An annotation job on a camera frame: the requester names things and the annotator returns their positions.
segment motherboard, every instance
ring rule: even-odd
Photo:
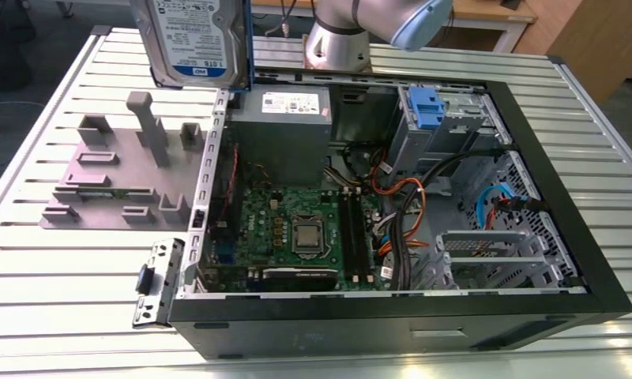
[[[378,197],[361,190],[248,188],[239,238],[214,246],[211,291],[373,291],[383,286],[369,230]]]

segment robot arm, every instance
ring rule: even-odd
[[[453,0],[321,0],[308,36],[315,69],[361,71],[370,66],[370,34],[406,51],[425,47],[450,17]]]

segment label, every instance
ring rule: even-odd
[[[391,174],[391,170],[394,170],[394,168],[393,168],[393,167],[390,166],[390,164],[386,163],[386,162],[382,162],[382,163],[379,164],[379,169],[381,169],[383,172],[386,172],[387,174]]]
[[[523,22],[531,22],[535,19],[531,17],[523,17],[523,16],[509,16],[509,20],[511,21],[523,21]]]
[[[80,192],[78,195],[82,197],[114,197],[110,192]]]
[[[183,75],[220,77],[228,67],[224,34],[214,24],[220,0],[155,0],[171,65]]]
[[[382,276],[385,279],[391,280],[394,278],[394,269],[391,267],[383,266],[379,276]]]
[[[319,114],[319,94],[267,92],[263,113]]]

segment aluminum slats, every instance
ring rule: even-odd
[[[302,43],[256,39],[256,63],[302,66]],[[138,269],[155,240],[171,232],[46,231],[39,213],[80,142],[82,113],[112,113],[114,126],[138,128],[123,108],[132,89],[150,88],[164,126],[210,123],[215,92],[155,89],[136,30],[115,28],[94,44],[47,128],[0,200],[0,373],[76,377],[167,374],[200,377],[203,359],[170,330],[131,329]],[[530,124],[632,300],[632,164],[585,101],[545,57],[374,46],[385,72],[493,79],[510,83]],[[521,351],[414,358],[308,359],[210,363],[215,377],[632,377],[632,314],[587,325]],[[140,367],[163,368],[140,369]]]

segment wd logo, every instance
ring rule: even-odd
[[[195,67],[192,69],[192,75],[198,75],[200,77],[207,77],[208,76],[208,70],[207,69],[200,69],[198,67]]]

